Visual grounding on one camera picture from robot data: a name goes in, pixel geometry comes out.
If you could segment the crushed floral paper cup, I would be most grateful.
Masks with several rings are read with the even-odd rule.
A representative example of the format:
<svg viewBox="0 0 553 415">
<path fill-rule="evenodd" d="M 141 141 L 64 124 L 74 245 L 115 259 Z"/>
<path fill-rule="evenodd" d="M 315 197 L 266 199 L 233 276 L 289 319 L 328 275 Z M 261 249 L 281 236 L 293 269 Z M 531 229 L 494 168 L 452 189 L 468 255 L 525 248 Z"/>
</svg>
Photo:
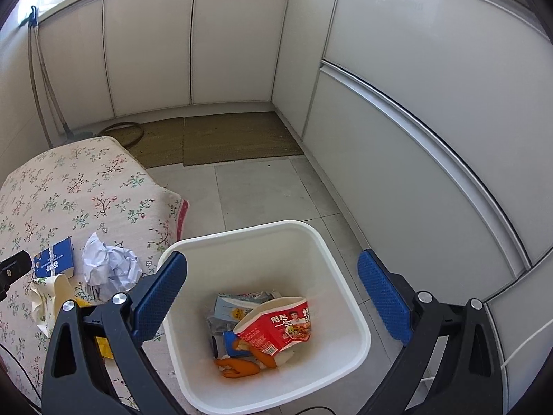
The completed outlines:
<svg viewBox="0 0 553 415">
<path fill-rule="evenodd" d="M 30 283 L 31 318 L 47 338 L 54 331 L 56 318 L 68 300 L 73 300 L 74 289 L 67 275 L 33 278 Z"/>
</svg>

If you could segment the yellow wrapper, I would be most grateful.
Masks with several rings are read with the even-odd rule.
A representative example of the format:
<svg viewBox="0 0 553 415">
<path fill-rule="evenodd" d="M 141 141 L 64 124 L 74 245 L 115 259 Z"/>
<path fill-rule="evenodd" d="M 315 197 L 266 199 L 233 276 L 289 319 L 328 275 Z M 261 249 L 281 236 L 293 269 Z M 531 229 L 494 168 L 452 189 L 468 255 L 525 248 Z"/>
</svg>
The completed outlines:
<svg viewBox="0 0 553 415">
<path fill-rule="evenodd" d="M 78 298 L 78 297 L 75 298 L 75 301 L 76 301 L 77 304 L 79 304 L 79 307 L 90 307 L 91 306 L 91 304 L 87 303 L 86 301 L 84 301 L 83 299 Z M 99 352 L 100 352 L 101 356 L 104 359 L 109 359 L 109 360 L 114 359 L 113 354 L 112 354 L 112 350 L 110 348 L 108 339 L 106 337 L 97 337 L 96 338 L 96 343 L 99 346 Z"/>
</svg>

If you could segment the blue paper box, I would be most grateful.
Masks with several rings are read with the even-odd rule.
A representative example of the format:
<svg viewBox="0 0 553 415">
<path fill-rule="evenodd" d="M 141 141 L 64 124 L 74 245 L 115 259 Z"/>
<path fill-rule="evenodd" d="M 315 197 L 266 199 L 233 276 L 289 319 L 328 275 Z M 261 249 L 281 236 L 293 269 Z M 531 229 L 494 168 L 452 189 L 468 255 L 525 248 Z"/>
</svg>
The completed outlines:
<svg viewBox="0 0 553 415">
<path fill-rule="evenodd" d="M 65 275 L 71 278 L 74 275 L 73 246 L 71 237 L 48 246 L 34 257 L 34 277 L 48 278 Z"/>
</svg>

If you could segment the white paper wad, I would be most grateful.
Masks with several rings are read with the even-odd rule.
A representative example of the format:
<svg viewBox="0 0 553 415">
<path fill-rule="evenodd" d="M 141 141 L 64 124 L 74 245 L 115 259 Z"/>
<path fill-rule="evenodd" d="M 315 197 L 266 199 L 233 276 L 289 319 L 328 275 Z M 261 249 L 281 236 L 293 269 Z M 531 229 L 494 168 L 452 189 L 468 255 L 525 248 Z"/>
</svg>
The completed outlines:
<svg viewBox="0 0 553 415">
<path fill-rule="evenodd" d="M 94 232 L 83 246 L 83 276 L 96 300 L 107 302 L 128 292 L 142 276 L 139 258 L 128 248 L 109 246 Z"/>
</svg>

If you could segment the orange peel strip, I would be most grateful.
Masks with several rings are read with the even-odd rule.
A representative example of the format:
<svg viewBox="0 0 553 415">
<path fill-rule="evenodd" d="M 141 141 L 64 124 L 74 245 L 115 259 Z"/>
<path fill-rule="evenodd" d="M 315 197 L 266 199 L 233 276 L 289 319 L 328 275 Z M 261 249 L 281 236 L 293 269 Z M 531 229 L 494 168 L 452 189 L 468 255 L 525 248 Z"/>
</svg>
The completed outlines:
<svg viewBox="0 0 553 415">
<path fill-rule="evenodd" d="M 214 360 L 224 378 L 246 378 L 258 375 L 262 369 L 255 363 L 239 358 L 221 358 Z"/>
</svg>

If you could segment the small orange peel piece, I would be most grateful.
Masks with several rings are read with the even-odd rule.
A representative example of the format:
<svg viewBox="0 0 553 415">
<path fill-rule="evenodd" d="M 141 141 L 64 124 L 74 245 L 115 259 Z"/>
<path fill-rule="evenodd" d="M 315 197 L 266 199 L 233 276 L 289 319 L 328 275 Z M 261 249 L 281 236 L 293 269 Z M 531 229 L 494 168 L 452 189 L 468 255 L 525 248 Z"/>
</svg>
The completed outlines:
<svg viewBox="0 0 553 415">
<path fill-rule="evenodd" d="M 249 345 L 248 342 L 245 340 L 242 340 L 240 338 L 233 341 L 233 348 L 235 350 L 248 352 L 251 356 L 255 358 L 255 360 L 258 363 L 258 366 L 261 368 L 270 368 L 275 369 L 278 367 L 277 362 L 275 361 L 275 358 L 269 354 L 265 354 L 259 349 L 254 348 L 253 346 Z"/>
</svg>

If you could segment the light blue carton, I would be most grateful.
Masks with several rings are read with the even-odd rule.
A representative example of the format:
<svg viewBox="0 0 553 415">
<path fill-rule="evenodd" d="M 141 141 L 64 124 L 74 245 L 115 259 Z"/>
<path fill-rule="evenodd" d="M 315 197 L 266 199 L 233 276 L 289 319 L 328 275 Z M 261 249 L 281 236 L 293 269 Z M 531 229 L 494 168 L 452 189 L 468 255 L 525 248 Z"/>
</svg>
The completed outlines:
<svg viewBox="0 0 553 415">
<path fill-rule="evenodd" d="M 280 298 L 277 291 L 251 293 L 219 293 L 207 324 L 214 335 L 232 331 L 236 324 L 259 305 Z"/>
</svg>

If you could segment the red instant noodle cup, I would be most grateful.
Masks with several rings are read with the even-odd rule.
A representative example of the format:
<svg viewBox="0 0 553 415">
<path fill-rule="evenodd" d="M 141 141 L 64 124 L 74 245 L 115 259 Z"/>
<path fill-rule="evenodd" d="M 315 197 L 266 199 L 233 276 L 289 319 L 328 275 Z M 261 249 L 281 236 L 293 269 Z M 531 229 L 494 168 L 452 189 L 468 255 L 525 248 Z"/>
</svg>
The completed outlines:
<svg viewBox="0 0 553 415">
<path fill-rule="evenodd" d="M 308 342 L 311 337 L 308 300 L 281 297 L 263 303 L 249 312 L 233 332 L 249 345 L 271 356 Z"/>
</svg>

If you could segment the white plastic trash bin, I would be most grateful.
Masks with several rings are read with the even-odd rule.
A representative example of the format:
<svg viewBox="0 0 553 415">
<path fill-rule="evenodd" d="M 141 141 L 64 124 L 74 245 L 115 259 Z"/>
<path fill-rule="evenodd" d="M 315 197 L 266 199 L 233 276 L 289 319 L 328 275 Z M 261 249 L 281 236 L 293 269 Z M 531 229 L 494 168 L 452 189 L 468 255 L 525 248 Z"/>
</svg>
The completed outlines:
<svg viewBox="0 0 553 415">
<path fill-rule="evenodd" d="M 287 220 L 174 243 L 187 277 L 163 321 L 171 362 L 188 403 L 205 414 L 250 414 L 319 391 L 368 356 L 366 320 L 317 230 Z M 275 369 L 225 378 L 216 365 L 207 316 L 220 293 L 277 291 L 235 330 L 281 359 Z"/>
</svg>

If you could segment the white kitchen cabinets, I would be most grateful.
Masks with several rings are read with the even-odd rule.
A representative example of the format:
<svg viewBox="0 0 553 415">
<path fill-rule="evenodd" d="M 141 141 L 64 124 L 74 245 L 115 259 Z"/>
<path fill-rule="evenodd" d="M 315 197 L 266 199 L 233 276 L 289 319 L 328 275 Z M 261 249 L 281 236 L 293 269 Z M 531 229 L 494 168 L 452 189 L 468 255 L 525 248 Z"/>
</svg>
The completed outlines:
<svg viewBox="0 0 553 415">
<path fill-rule="evenodd" d="M 21 0 L 72 128 L 272 102 L 416 288 L 485 297 L 511 402 L 552 345 L 552 46 L 514 0 Z"/>
</svg>

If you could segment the floral tablecloth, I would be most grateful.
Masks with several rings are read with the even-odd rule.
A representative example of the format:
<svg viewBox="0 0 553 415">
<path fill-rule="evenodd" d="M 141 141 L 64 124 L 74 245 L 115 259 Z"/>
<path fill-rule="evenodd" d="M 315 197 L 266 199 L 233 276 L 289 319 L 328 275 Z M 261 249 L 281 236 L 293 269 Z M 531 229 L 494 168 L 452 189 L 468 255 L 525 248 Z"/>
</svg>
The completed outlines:
<svg viewBox="0 0 553 415">
<path fill-rule="evenodd" d="M 1 260 L 25 250 L 32 259 L 71 240 L 74 275 L 68 296 L 100 304 L 82 277 L 82 251 L 96 233 L 108 246 L 131 250 L 143 275 L 156 271 L 163 251 L 180 240 L 188 202 L 159 185 L 115 139 L 101 137 L 54 148 L 15 169 L 1 187 Z M 10 285 L 1 302 L 1 364 L 33 403 L 50 333 L 33 320 L 31 271 Z M 54 323 L 46 321 L 50 331 Z"/>
</svg>

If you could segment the brown floor mat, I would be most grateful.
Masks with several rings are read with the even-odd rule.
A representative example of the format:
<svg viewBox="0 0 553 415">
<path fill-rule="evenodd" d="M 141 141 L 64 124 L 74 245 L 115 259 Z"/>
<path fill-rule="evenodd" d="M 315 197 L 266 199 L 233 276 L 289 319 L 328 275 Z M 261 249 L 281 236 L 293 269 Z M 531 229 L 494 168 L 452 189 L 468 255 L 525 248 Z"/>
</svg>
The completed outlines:
<svg viewBox="0 0 553 415">
<path fill-rule="evenodd" d="M 146 123 L 143 130 L 143 137 L 129 152 L 146 168 L 303 153 L 272 111 L 174 117 Z"/>
</svg>

